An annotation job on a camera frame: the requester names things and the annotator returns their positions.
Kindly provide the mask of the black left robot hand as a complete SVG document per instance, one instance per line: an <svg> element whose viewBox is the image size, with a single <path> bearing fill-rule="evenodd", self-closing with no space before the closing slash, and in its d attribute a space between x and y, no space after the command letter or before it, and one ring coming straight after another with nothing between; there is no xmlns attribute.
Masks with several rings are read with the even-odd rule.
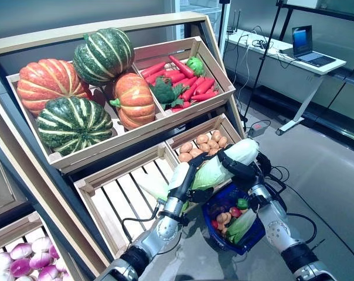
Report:
<svg viewBox="0 0 354 281"><path fill-rule="evenodd" d="M207 202L213 195L216 184L202 190L193 189L193 183L203 165L208 164L215 157L214 155L208 155L208 153L202 153L189 162L178 164L168 185L169 191L167 193L166 205L171 203L181 203L183 205L186 202L196 204Z"/></svg>

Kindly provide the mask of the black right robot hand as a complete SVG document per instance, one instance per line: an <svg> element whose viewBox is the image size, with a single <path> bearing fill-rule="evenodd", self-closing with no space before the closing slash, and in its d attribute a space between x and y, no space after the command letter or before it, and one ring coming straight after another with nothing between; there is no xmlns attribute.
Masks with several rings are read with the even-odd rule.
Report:
<svg viewBox="0 0 354 281"><path fill-rule="evenodd" d="M231 157L226 155L224 150L220 150L217 153L219 162L223 167L233 174L235 177L245 180L250 183L250 187L262 184L264 185L264 177L258 172L255 168L249 165L242 164L236 160L233 160Z"/></svg>

